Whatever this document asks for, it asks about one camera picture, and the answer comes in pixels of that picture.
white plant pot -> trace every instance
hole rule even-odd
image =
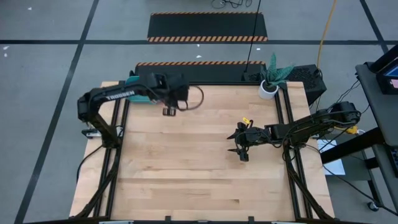
[[[270,99],[272,99],[272,98],[275,96],[276,92],[279,90],[279,86],[276,86],[276,90],[273,91],[272,93],[270,93],[270,92],[266,91],[265,89],[263,89],[262,84],[263,84],[264,82],[265,82],[265,80],[263,80],[263,81],[261,82],[261,84],[260,84],[260,87],[259,87],[259,96],[260,96],[260,98],[262,98],[262,99],[270,100]]]

white paper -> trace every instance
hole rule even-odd
[[[319,149],[322,148],[328,142],[329,141],[327,141],[327,140],[318,140],[318,148]],[[328,144],[326,147],[324,147],[320,152],[325,152],[325,151],[333,148],[335,145],[337,145],[337,143],[336,143],[336,141],[333,140],[330,144]],[[325,167],[336,175],[346,175],[346,172],[344,171],[344,167],[343,167],[343,162],[341,161],[341,159],[338,159],[333,162],[329,162],[329,163],[325,164]],[[324,171],[325,175],[332,175],[326,169],[323,169],[323,171]]]

wooden table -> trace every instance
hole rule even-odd
[[[278,123],[275,101],[260,99],[257,86],[201,87],[202,106],[178,111],[176,117],[162,116],[163,105],[130,105],[111,219],[164,220],[171,215],[172,220],[246,221],[248,216],[256,221],[294,220],[282,149],[270,144],[252,147],[249,162],[240,162],[237,154],[227,151],[235,146],[226,138],[243,117],[260,128]],[[294,119],[308,116],[302,83],[290,82],[288,87]],[[192,105],[199,102],[198,90],[192,88],[189,94]],[[285,110],[282,92],[280,98]],[[108,102],[100,109],[109,123],[113,106]],[[317,147],[315,140],[308,144]],[[100,138],[88,140],[85,156],[99,145]],[[104,152],[81,168],[70,215],[96,191]],[[309,191],[334,216],[320,155],[309,147],[301,149],[301,155]],[[304,217],[298,188],[297,194]]]

cart wheel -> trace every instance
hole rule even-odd
[[[379,210],[379,207],[374,202],[369,202],[368,208],[374,212],[377,212]]]

gray concrete floor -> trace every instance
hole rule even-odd
[[[398,40],[396,0],[366,1],[385,40]],[[0,40],[79,40],[93,0],[0,1]],[[221,11],[255,11],[249,8]],[[264,13],[270,40],[320,40],[332,1],[265,0]],[[88,40],[145,40],[152,12],[215,11],[210,0],[100,0]],[[338,0],[327,40],[377,40],[359,0]],[[77,45],[0,44],[0,220],[13,223],[49,128]],[[84,45],[55,129],[25,222],[67,218],[75,191],[75,172],[82,160],[85,126],[77,120],[76,100],[102,81],[123,80],[138,62],[245,60],[249,45]],[[255,45],[251,58],[269,61],[273,52],[278,66],[316,63],[317,45]],[[320,107],[327,107],[355,81],[355,65],[383,54],[380,45],[325,45],[320,68],[328,91]],[[346,100],[364,110],[361,87]],[[376,126],[371,110],[359,128]],[[382,177],[375,171],[386,205],[392,207]],[[366,182],[355,182],[370,194]],[[397,223],[398,218],[371,212],[363,198],[346,184],[328,177],[336,217],[342,220]]]

